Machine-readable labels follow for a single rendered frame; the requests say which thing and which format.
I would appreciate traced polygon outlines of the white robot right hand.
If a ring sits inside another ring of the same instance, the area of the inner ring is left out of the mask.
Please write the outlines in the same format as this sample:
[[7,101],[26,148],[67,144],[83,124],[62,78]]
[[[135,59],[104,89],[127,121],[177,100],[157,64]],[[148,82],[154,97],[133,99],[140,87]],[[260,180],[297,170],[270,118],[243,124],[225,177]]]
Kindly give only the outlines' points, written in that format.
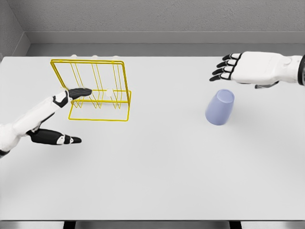
[[268,88],[280,81],[289,82],[284,56],[273,52],[244,52],[224,56],[209,81],[226,80]]

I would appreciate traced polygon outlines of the lavender plastic cup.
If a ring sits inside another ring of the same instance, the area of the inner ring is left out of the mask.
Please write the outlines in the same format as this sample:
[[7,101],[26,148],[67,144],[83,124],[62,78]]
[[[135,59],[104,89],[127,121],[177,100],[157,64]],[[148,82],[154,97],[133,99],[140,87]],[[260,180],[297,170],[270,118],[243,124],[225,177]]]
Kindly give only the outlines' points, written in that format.
[[217,91],[206,108],[207,121],[213,125],[226,124],[233,110],[234,99],[234,94],[230,90]]

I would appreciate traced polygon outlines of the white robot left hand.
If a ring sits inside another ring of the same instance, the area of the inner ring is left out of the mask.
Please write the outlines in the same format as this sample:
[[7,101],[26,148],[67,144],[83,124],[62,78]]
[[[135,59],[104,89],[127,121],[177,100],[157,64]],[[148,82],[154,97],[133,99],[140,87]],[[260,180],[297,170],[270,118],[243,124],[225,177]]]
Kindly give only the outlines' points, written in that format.
[[92,90],[88,88],[75,88],[65,90],[57,95],[48,97],[34,108],[24,114],[13,124],[15,133],[19,136],[28,135],[35,143],[45,145],[79,144],[81,139],[63,133],[41,129],[43,122],[52,117],[57,110],[63,108],[68,102],[80,97],[89,96]]

